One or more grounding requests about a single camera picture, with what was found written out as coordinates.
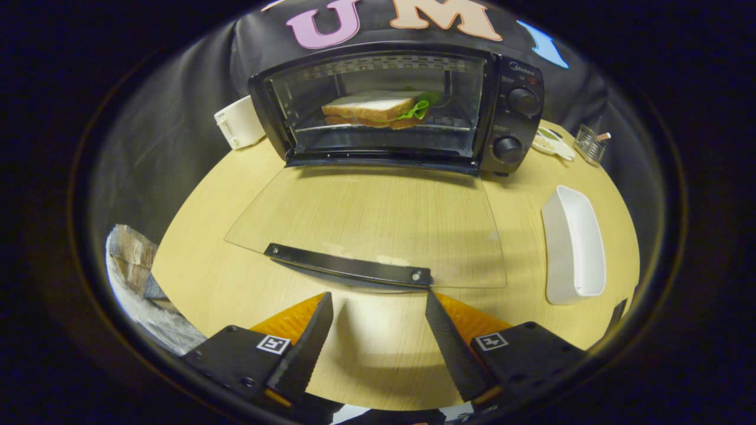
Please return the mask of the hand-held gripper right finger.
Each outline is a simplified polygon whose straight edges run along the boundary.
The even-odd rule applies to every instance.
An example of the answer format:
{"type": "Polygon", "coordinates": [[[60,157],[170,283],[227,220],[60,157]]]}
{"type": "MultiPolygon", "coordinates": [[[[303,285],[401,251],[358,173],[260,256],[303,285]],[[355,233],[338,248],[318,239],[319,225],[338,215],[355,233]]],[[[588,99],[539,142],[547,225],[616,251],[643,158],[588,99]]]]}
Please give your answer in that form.
{"type": "Polygon", "coordinates": [[[474,407],[540,397],[588,357],[534,321],[510,325],[433,290],[425,317],[457,392],[474,407]]]}

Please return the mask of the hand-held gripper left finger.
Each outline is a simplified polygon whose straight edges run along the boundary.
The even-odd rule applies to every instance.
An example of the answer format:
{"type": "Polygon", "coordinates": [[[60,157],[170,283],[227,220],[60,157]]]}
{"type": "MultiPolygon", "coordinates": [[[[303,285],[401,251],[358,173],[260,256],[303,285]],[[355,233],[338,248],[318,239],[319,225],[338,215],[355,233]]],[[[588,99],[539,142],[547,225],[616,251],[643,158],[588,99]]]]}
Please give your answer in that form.
{"type": "Polygon", "coordinates": [[[182,361],[246,401],[292,408],[305,395],[332,323],[332,294],[320,293],[251,328],[227,325],[182,361]]]}

